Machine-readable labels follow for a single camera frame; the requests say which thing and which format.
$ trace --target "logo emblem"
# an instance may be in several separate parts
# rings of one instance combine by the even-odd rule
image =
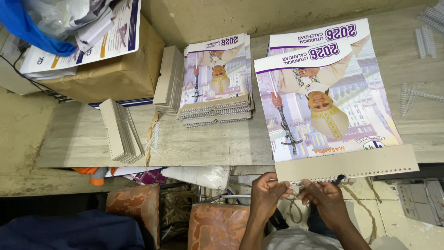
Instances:
[[[45,59],[45,57],[39,57],[37,64],[40,65],[43,63],[43,59]]]
[[[385,147],[384,143],[382,143],[380,141],[368,141],[368,142],[364,143],[365,150],[378,149],[378,148],[384,148],[384,147]]]

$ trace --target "stack of calendars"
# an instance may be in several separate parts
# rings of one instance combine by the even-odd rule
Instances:
[[[250,36],[237,34],[185,49],[177,118],[188,128],[242,121],[253,115]]]
[[[279,181],[418,170],[393,122],[367,19],[271,35],[269,46],[254,69]]]
[[[179,110],[180,95],[183,84],[184,59],[176,46],[163,50],[160,76],[157,80],[153,104],[159,111],[176,115]]]
[[[128,108],[108,99],[100,104],[111,159],[133,163],[145,155]]]

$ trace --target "person's left hand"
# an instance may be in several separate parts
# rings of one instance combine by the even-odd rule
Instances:
[[[276,210],[279,199],[288,198],[293,193],[289,187],[288,181],[278,182],[276,172],[267,172],[254,180],[251,186],[250,216],[268,220]]]
[[[321,68],[308,68],[308,69],[299,69],[299,75],[301,77],[310,77],[310,79],[315,76]]]
[[[224,53],[223,50],[213,51],[213,56],[221,56]]]

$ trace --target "person's right hand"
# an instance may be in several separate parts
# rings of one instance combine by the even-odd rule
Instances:
[[[282,105],[281,95],[279,95],[279,93],[276,94],[277,97],[274,96],[274,92],[271,92],[271,100],[273,101],[274,107],[275,108],[283,107],[284,105]]]
[[[331,182],[312,183],[305,179],[305,189],[299,192],[297,198],[307,205],[311,200],[317,205],[322,220],[330,229],[351,223],[341,189]]]

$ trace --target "blue cloth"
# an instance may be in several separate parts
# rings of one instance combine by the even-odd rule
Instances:
[[[0,249],[143,250],[142,234],[129,217],[90,210],[74,216],[26,216],[0,227]]]
[[[23,9],[20,0],[0,0],[0,22],[13,35],[51,54],[69,56],[76,47],[45,36]]]

